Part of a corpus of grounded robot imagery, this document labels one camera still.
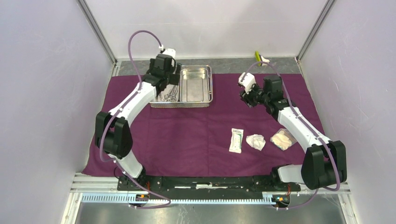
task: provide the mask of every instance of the clear plastic bag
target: clear plastic bag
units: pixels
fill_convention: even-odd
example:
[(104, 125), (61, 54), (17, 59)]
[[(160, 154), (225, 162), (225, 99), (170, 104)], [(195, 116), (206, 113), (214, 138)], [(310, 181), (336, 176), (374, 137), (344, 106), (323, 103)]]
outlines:
[(279, 131), (270, 138), (270, 141), (283, 151), (297, 142), (293, 135), (285, 128), (279, 129)]

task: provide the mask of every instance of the wall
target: wall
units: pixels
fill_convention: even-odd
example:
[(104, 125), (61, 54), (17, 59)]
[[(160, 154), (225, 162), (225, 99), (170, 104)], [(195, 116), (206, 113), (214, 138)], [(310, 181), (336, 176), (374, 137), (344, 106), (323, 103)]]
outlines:
[(0, 223), (60, 223), (112, 65), (76, 1), (0, 10)]
[[(150, 30), (178, 58), (295, 56), (326, 0), (86, 0), (116, 57), (128, 58), (137, 30)], [(136, 36), (133, 55), (149, 58), (156, 41)]]
[(339, 0), (302, 59), (326, 134), (347, 148), (363, 224), (393, 223), (396, 2)]

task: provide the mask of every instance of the maroon fabric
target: maroon fabric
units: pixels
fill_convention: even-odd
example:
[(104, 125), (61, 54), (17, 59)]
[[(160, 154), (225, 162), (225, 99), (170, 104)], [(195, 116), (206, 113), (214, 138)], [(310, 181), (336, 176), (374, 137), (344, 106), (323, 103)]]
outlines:
[[(207, 108), (159, 109), (147, 105), (142, 110), (131, 125), (132, 150), (148, 175), (267, 175), (272, 167), (303, 162), (304, 152), (299, 144), (282, 151), (269, 141), (282, 126), (266, 113), (264, 106), (248, 108), (240, 100), (239, 75), (213, 75), (214, 99)], [(264, 76), (255, 75), (260, 85)], [(282, 78), (301, 113), (323, 131), (303, 77), (286, 74)], [(115, 107), (137, 82), (137, 76), (113, 77), (102, 110)], [(241, 154), (228, 151), (231, 128), (244, 130)], [(246, 143), (246, 136), (252, 134), (261, 134), (267, 141), (262, 151)], [(114, 163), (100, 160), (99, 149), (92, 142), (83, 173), (113, 176), (114, 168)]]

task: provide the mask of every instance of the stainless steel tray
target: stainless steel tray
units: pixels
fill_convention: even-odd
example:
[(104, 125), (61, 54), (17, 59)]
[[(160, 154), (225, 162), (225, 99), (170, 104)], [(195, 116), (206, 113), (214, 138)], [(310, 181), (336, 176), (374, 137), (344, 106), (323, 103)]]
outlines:
[(208, 107), (213, 100), (212, 69), (209, 65), (182, 66), (177, 99), (169, 97), (170, 88), (168, 85), (159, 97), (150, 102), (151, 107)]

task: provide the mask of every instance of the black wire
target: black wire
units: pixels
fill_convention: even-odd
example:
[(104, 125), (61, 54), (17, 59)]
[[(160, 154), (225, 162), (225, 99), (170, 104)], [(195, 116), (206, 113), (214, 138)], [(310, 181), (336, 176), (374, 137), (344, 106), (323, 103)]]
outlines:
[(116, 170), (117, 168), (118, 168), (117, 166), (114, 168), (114, 170), (113, 170), (113, 175), (114, 175), (115, 178), (117, 178), (117, 180), (120, 180), (120, 178), (117, 177), (117, 175), (115, 174), (115, 170)]

